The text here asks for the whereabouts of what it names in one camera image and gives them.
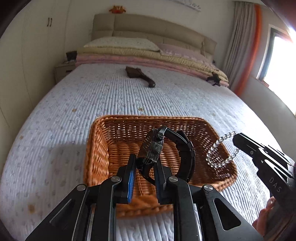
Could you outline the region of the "person's right hand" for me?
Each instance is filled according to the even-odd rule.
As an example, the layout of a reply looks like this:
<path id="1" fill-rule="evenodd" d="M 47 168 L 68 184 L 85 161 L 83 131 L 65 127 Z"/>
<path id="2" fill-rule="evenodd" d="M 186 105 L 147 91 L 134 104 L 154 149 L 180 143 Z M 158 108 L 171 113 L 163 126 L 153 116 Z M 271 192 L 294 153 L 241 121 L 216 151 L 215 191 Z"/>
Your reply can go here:
<path id="1" fill-rule="evenodd" d="M 275 204 L 276 199 L 274 197 L 271 197 L 268 200 L 266 207 L 260 211 L 258 218 L 252 223 L 252 226 L 262 236 L 264 236 L 266 233 L 267 218 Z"/>

